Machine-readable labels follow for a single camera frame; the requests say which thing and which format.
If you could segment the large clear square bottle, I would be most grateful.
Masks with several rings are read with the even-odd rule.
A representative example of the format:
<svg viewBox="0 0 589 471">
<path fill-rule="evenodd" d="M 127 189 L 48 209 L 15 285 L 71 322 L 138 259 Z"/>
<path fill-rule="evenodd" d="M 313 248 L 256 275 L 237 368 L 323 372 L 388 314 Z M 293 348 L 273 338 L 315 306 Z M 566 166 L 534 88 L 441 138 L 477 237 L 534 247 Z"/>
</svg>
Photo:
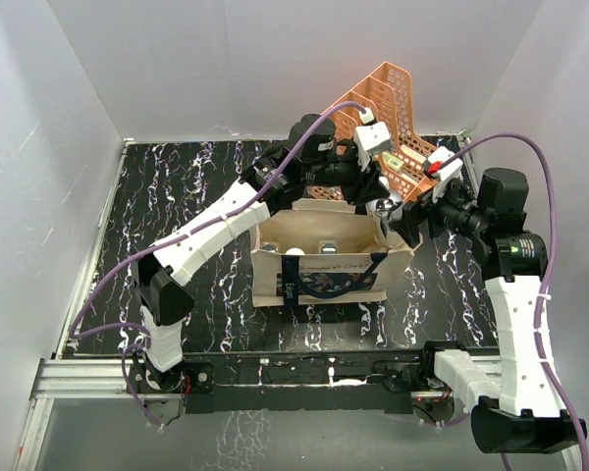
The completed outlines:
<svg viewBox="0 0 589 471">
<path fill-rule="evenodd" d="M 318 251 L 321 254 L 336 254 L 338 246 L 334 240 L 321 240 L 318 244 Z"/>
</svg>

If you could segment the cream canvas tote bag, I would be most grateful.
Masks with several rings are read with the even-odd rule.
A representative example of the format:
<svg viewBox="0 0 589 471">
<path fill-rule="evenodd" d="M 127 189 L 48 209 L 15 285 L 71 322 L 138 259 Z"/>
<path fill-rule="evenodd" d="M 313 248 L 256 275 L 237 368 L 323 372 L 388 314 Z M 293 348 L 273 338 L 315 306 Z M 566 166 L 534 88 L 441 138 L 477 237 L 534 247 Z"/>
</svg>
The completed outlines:
<svg viewBox="0 0 589 471">
<path fill-rule="evenodd" d="M 375 216 L 337 200 L 301 199 L 250 236 L 255 307 L 382 301 L 414 256 L 397 234 L 382 235 Z M 338 252 L 321 254 L 321 240 L 334 240 Z M 281 252 L 259 249 L 269 241 Z M 305 254 L 286 255 L 292 247 Z"/>
</svg>

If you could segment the cream round cap bottle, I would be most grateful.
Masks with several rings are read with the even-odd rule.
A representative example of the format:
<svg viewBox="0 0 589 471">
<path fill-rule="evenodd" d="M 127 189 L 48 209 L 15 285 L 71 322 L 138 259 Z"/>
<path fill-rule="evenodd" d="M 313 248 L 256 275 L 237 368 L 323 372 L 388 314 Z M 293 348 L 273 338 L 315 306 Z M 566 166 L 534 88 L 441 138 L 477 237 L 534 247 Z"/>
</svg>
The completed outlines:
<svg viewBox="0 0 589 471">
<path fill-rule="evenodd" d="M 286 255 L 296 255 L 296 256 L 300 256 L 300 255 L 304 255 L 304 254 L 305 254 L 305 252 L 304 252 L 302 249 L 298 248 L 298 247 L 292 247 L 292 248 L 288 249 L 288 250 L 285 252 L 285 254 L 286 254 Z"/>
</svg>

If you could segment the small clear square bottle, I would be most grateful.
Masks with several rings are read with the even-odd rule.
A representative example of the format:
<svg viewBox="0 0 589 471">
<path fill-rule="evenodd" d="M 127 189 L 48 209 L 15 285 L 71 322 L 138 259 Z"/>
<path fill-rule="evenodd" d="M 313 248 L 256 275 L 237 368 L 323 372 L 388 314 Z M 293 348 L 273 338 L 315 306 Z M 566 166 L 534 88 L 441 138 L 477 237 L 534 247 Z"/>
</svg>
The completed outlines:
<svg viewBox="0 0 589 471">
<path fill-rule="evenodd" d="M 270 252 L 270 253 L 280 253 L 280 244 L 278 242 L 264 242 L 259 246 L 260 250 Z"/>
</svg>

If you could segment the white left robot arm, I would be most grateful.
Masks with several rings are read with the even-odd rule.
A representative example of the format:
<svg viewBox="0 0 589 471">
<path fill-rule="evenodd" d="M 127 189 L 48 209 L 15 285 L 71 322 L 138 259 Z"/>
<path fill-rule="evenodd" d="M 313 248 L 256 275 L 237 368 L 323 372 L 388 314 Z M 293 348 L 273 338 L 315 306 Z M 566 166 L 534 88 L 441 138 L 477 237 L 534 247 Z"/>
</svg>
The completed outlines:
<svg viewBox="0 0 589 471">
<path fill-rule="evenodd" d="M 288 138 L 266 148 L 206 210 L 153 242 L 132 263 L 134 287 L 149 332 L 148 378 L 159 390 L 173 391 L 182 382 L 182 323 L 194 306 L 187 286 L 222 248 L 292 208 L 311 186 L 338 187 L 352 205 L 388 196 L 374 157 L 391 149 L 393 140 L 371 111 L 361 113 L 360 120 L 352 137 L 338 139 L 330 118 L 303 116 Z"/>
</svg>

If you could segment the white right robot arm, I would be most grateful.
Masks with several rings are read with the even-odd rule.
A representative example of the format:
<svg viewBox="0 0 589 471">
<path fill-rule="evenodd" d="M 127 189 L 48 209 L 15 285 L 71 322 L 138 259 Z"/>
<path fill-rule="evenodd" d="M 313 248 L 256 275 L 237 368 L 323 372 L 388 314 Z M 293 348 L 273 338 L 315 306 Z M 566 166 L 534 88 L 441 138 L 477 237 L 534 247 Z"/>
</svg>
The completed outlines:
<svg viewBox="0 0 589 471">
<path fill-rule="evenodd" d="M 536 349 L 535 309 L 546 278 L 545 241 L 523 228 L 529 186 L 516 170 L 485 171 L 476 194 L 460 179 L 444 191 L 432 188 L 407 202 L 390 227 L 410 247 L 419 227 L 430 237 L 444 231 L 467 238 L 480 267 L 498 330 L 501 378 L 490 379 L 456 341 L 429 340 L 421 351 L 419 381 L 448 386 L 470 416 L 473 439 L 484 453 L 552 454 L 578 443 L 582 420 L 566 411 L 544 367 L 553 362 Z"/>
</svg>

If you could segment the peach plastic file organizer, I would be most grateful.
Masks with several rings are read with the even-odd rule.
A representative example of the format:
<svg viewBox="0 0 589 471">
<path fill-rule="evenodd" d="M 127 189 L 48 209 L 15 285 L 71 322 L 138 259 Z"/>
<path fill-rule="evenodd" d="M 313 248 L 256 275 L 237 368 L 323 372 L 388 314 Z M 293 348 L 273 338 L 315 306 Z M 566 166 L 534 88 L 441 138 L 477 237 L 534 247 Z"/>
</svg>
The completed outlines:
<svg viewBox="0 0 589 471">
<path fill-rule="evenodd" d="M 342 95 L 336 104 L 352 101 L 370 109 L 384 123 L 394 143 L 391 151 L 374 157 L 382 175 L 406 202 L 427 192 L 437 200 L 457 181 L 462 162 L 456 160 L 439 178 L 424 172 L 427 163 L 444 163 L 453 153 L 422 139 L 415 131 L 412 109 L 411 76 L 408 71 L 384 62 Z"/>
</svg>

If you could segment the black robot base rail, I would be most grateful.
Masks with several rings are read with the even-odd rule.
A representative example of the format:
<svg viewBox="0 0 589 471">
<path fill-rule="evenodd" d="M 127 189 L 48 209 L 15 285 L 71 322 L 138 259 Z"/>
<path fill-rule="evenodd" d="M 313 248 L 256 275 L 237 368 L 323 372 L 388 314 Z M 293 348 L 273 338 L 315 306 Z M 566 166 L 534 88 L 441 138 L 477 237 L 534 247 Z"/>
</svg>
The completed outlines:
<svg viewBox="0 0 589 471">
<path fill-rule="evenodd" d="M 188 354 L 166 373 L 134 353 L 127 365 L 146 404 L 172 401 L 185 414 L 371 410 L 434 422 L 462 413 L 449 387 L 422 375 L 417 350 Z"/>
</svg>

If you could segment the aluminium table frame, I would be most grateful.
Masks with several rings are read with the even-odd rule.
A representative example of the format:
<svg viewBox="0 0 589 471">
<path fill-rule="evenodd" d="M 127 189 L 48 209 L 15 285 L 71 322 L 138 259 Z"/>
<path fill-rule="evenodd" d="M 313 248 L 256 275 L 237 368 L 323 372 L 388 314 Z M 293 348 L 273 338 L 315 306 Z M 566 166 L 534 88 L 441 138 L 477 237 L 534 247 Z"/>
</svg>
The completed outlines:
<svg viewBox="0 0 589 471">
<path fill-rule="evenodd" d="M 41 363 L 32 390 L 30 427 L 49 447 L 24 455 L 33 468 L 56 470 L 397 470 L 411 465 L 476 469 L 471 420 L 427 421 L 382 411 L 230 411 L 185 414 L 172 401 L 148 405 L 129 381 L 127 362 L 143 353 L 149 332 L 131 265 L 155 241 L 174 233 L 221 197 L 268 145 L 248 142 L 132 145 L 93 286 L 75 308 L 58 355 Z M 194 306 L 181 330 L 188 354 L 417 350 L 429 340 L 456 341 L 487 376 L 501 378 L 498 330 L 470 241 L 451 231 L 437 238 L 420 227 L 421 243 L 401 277 L 374 302 L 255 307 L 250 230 L 193 276 Z M 556 240 L 535 309 L 536 349 L 567 412 L 578 420 L 555 374 L 547 324 Z M 587 469 L 582 431 L 565 467 Z"/>
</svg>

